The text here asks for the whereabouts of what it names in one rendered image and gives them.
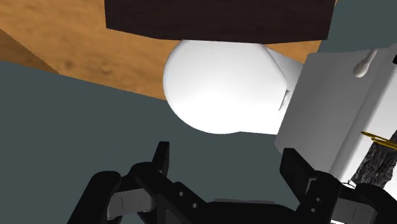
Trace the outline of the dark brown robot stand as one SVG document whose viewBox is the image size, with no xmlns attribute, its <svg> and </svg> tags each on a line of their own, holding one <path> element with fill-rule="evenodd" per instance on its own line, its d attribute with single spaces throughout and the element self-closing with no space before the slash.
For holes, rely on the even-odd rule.
<svg viewBox="0 0 397 224">
<path fill-rule="evenodd" d="M 264 45 L 327 39 L 334 6 L 335 0 L 104 0 L 108 29 Z"/>
</svg>

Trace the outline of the dark grey textured object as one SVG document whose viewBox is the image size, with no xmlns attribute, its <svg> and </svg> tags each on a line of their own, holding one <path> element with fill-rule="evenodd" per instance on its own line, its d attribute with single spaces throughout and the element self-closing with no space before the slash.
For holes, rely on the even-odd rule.
<svg viewBox="0 0 397 224">
<path fill-rule="evenodd" d="M 397 142 L 397 130 L 389 138 Z M 397 150 L 373 142 L 350 180 L 355 184 L 371 184 L 379 188 L 392 179 L 397 165 Z"/>
</svg>

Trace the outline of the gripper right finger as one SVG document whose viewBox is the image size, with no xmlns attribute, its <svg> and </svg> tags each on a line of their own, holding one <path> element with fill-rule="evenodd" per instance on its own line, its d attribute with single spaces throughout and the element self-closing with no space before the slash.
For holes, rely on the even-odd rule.
<svg viewBox="0 0 397 224">
<path fill-rule="evenodd" d="M 285 148 L 279 171 L 300 205 L 296 212 L 308 224 L 397 224 L 397 200 L 371 184 L 355 188 L 314 170 L 293 148 Z"/>
</svg>

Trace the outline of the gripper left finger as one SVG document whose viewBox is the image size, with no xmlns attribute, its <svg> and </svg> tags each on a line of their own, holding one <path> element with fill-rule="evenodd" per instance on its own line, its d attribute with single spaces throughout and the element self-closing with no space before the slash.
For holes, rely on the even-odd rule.
<svg viewBox="0 0 397 224">
<path fill-rule="evenodd" d="M 122 224 L 137 214 L 144 224 L 207 224 L 207 204 L 189 188 L 167 178 L 169 143 L 159 142 L 153 160 L 94 174 L 67 224 Z"/>
</svg>

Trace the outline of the gold thin metal object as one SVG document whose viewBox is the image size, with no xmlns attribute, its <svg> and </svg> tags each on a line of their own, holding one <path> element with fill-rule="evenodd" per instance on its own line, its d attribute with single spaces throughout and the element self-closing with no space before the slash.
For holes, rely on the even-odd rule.
<svg viewBox="0 0 397 224">
<path fill-rule="evenodd" d="M 388 148 L 397 150 L 397 142 L 395 142 L 395 141 L 388 140 L 386 138 L 383 138 L 383 137 L 380 137 L 380 136 L 377 136 L 375 134 L 365 132 L 365 131 L 361 131 L 361 134 L 363 134 L 364 136 L 370 137 L 371 140 L 375 143 L 378 143 L 378 144 L 386 146 Z"/>
</svg>

